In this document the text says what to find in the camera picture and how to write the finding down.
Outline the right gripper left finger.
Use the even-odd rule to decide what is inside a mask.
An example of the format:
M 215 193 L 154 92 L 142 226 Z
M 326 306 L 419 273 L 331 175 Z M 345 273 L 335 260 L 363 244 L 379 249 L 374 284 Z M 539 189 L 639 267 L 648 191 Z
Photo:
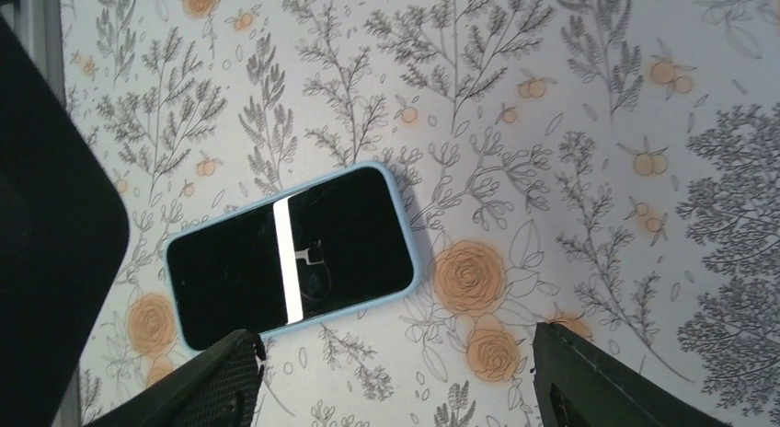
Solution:
M 260 336 L 235 330 L 91 426 L 249 426 L 267 359 Z

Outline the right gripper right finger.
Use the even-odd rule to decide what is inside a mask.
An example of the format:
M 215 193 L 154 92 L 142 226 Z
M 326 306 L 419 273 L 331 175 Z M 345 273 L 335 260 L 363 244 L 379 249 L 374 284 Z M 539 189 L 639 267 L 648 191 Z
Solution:
M 561 324 L 536 325 L 533 358 L 544 426 L 728 426 Z

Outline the black phone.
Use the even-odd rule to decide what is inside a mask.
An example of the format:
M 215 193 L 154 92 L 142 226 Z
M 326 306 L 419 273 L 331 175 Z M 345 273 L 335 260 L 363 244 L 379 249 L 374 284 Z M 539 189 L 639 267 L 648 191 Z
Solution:
M 108 176 L 1 28 L 1 422 L 49 426 L 126 252 Z

